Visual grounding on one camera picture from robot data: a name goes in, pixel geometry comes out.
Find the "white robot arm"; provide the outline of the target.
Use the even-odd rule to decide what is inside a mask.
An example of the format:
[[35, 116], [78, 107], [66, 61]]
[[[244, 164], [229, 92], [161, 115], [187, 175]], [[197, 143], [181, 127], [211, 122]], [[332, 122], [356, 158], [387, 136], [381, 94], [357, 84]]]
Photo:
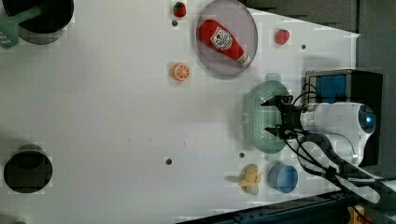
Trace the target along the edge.
[[277, 95], [261, 103], [280, 112], [280, 123], [266, 127], [268, 133], [282, 139], [298, 139], [322, 146], [323, 151], [360, 165], [364, 149], [376, 129], [374, 111], [361, 103], [336, 102], [295, 105], [291, 96]]

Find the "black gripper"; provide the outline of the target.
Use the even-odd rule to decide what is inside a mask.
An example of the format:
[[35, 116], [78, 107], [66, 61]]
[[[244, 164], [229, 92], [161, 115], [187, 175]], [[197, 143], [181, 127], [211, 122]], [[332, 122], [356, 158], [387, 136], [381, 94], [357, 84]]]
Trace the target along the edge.
[[275, 127], [266, 127], [265, 131], [280, 139], [294, 139], [303, 128], [300, 116], [304, 108], [300, 105], [292, 105], [293, 96], [276, 95], [262, 103], [262, 106], [278, 106], [281, 114], [281, 124]]

